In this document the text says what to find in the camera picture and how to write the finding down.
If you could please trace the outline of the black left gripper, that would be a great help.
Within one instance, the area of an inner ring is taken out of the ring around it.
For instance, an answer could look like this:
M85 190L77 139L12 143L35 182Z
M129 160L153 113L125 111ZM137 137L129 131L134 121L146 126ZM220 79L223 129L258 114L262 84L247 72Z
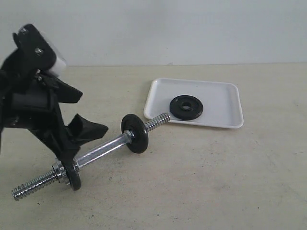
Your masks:
M101 139L103 124L76 114L65 125L60 103L74 104L83 93L34 67L15 49L0 68L0 128L29 130L63 163L69 163L80 146Z

